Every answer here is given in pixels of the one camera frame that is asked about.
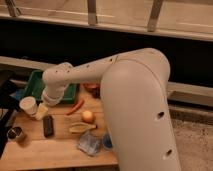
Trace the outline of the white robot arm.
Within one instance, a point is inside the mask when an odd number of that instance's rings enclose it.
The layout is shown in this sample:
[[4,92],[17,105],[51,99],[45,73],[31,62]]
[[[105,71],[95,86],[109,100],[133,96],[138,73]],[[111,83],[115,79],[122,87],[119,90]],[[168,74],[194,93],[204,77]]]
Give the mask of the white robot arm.
[[43,72],[42,101],[54,106],[71,83],[98,83],[120,171],[181,171],[169,108],[170,64],[157,49],[119,53]]

